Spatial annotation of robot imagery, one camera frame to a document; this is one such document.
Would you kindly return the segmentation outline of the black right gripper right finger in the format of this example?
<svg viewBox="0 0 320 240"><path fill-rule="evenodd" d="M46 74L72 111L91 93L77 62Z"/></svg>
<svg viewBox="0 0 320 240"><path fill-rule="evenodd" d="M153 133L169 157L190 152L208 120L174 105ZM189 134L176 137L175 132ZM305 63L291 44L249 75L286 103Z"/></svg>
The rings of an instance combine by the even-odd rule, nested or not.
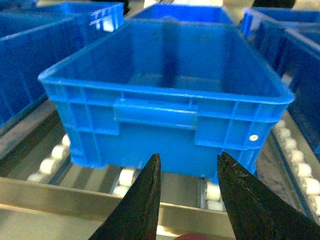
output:
<svg viewBox="0 0 320 240"><path fill-rule="evenodd" d="M217 157L221 197L238 240L318 240L320 226L293 208L227 152Z"/></svg>

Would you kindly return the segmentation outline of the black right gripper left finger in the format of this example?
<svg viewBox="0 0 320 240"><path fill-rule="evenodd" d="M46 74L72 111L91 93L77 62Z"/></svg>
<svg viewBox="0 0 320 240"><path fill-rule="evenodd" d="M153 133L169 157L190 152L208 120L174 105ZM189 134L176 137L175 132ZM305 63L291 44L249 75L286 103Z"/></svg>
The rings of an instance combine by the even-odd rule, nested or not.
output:
<svg viewBox="0 0 320 240"><path fill-rule="evenodd" d="M155 240L161 199L161 158L153 154L91 240Z"/></svg>

